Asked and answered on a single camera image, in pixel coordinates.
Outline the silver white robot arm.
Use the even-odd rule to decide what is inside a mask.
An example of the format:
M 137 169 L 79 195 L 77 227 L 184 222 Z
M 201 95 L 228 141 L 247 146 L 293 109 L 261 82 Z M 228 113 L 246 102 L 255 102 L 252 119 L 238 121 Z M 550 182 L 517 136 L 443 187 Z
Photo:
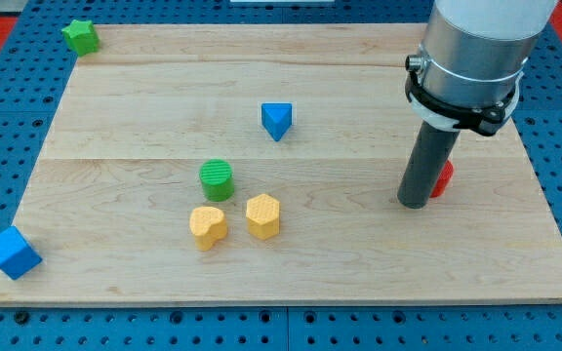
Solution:
M 436 0 L 405 61 L 407 100 L 430 127 L 490 137 L 519 101 L 519 81 L 556 0 Z

